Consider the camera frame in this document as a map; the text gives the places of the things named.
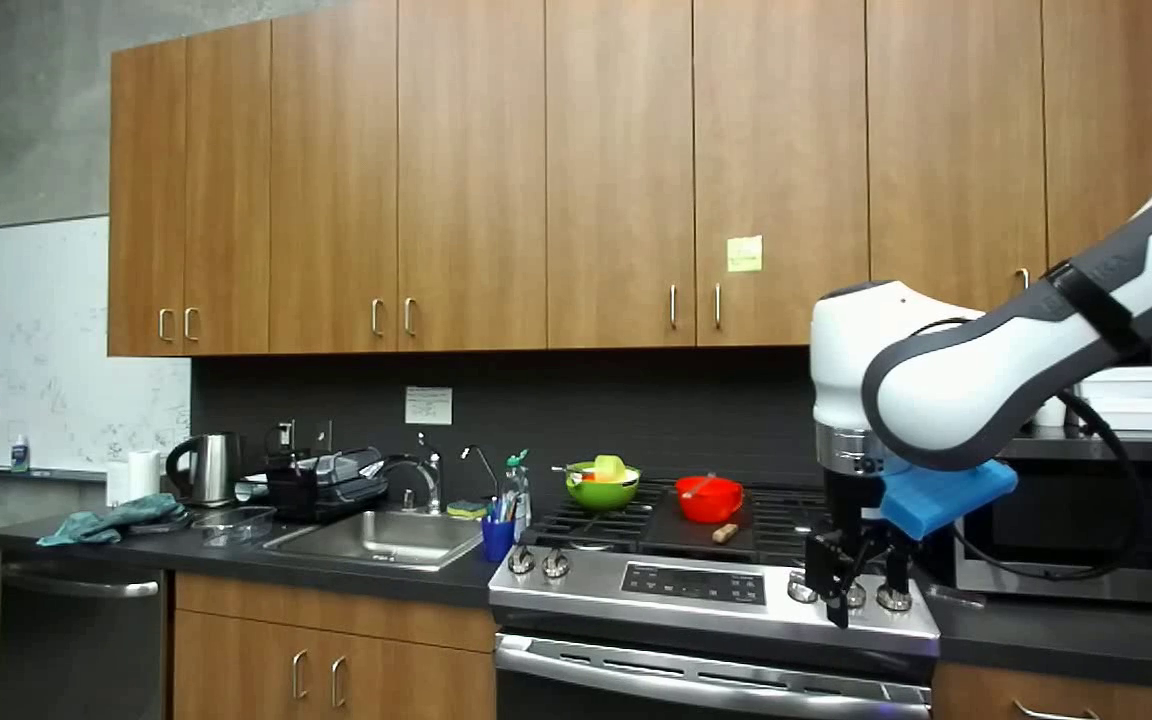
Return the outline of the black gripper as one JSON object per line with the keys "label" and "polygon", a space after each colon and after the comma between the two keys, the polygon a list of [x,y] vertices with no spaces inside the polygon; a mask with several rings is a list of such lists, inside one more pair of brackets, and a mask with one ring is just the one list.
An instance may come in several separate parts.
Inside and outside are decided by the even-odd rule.
{"label": "black gripper", "polygon": [[884,597],[906,600],[911,541],[879,510],[884,482],[875,474],[824,474],[832,533],[802,541],[802,583],[824,600],[824,614],[846,622],[846,586],[863,567],[879,567]]}

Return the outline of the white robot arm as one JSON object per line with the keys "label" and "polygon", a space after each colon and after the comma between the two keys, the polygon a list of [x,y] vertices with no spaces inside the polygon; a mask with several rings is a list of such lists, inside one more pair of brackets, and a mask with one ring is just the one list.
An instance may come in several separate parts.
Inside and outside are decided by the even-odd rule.
{"label": "white robot arm", "polygon": [[[826,478],[875,478],[879,522],[856,510],[802,548],[824,614],[851,618],[846,583],[1008,494],[998,447],[1053,398],[1076,409],[1111,452],[1115,431],[1070,385],[1152,344],[1152,197],[1095,248],[1053,263],[1010,298],[976,313],[903,278],[832,288],[811,304],[811,425]],[[901,554],[884,583],[903,583]]]}

